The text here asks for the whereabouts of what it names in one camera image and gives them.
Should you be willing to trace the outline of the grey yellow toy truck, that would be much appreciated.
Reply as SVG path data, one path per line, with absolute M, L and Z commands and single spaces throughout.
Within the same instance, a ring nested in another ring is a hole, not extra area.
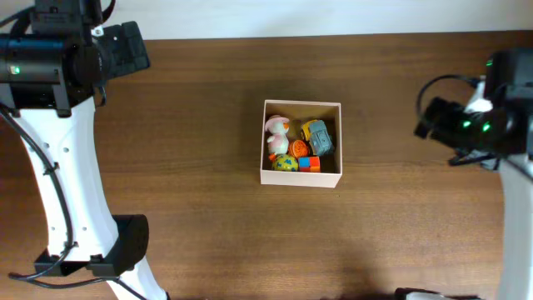
M 335 146 L 331 140 L 331 135 L 327 131 L 326 124 L 320 119 L 303 123 L 301 125 L 301 136 L 311 147 L 314 156 L 321 157 L 333 154 L 335 151 Z

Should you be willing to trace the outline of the multicolour puzzle cube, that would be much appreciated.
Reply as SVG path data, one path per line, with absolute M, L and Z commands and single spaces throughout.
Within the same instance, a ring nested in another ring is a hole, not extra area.
M 304 173 L 319 173 L 321 162 L 319 157 L 299 157 L 299 171 Z

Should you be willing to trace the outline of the orange lattice ball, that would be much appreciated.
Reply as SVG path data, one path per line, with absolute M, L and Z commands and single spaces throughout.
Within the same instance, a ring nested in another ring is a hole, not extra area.
M 310 150 L 305 141 L 295 140 L 289 143 L 288 153 L 294 158 L 303 158 L 309 156 Z

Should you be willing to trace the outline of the yellow ball blue letters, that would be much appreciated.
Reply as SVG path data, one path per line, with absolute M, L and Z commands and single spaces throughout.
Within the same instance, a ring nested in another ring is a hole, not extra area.
M 297 172 L 299 164 L 296 158 L 289 154 L 280 154 L 274 158 L 271 164 L 272 171 Z

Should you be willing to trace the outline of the white duck toy pink hat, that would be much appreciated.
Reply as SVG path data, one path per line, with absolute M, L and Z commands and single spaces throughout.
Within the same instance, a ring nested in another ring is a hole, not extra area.
M 266 121 L 264 130 L 270 133 L 270 136 L 266 139 L 270 161 L 274 161 L 279 155 L 287 154 L 289 140 L 286 135 L 289 128 L 289 119 L 287 117 L 274 115 Z

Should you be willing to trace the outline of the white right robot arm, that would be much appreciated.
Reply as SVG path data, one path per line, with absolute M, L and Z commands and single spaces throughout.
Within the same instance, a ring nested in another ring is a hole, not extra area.
M 488 113 L 495 104 L 487 104 L 489 96 L 481 96 L 486 90 L 486 82 L 475 82 L 476 91 L 466 105 L 468 113 Z M 481 163 L 495 160 L 494 170 L 498 167 L 505 196 L 504 201 L 504 245 L 503 269 L 496 299 L 532 300 L 532 160 L 525 154 L 501 156 L 488 150 L 480 150 L 488 156 L 478 156 L 462 160 L 461 156 L 452 158 L 451 166 Z M 481 299 L 476 295 L 444 295 L 442 293 L 401 287 L 394 293 L 395 299 L 442 300 L 442 299 Z

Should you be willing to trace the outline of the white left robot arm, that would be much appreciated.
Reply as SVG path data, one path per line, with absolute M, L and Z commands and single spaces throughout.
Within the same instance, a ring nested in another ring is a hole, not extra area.
M 108 208 L 94 138 L 95 92 L 149 65 L 135 22 L 2 35 L 1 114 L 27 149 L 48 230 L 34 273 L 12 280 L 49 288 L 86 268 L 117 298 L 167 298 L 147 262 L 146 216 Z

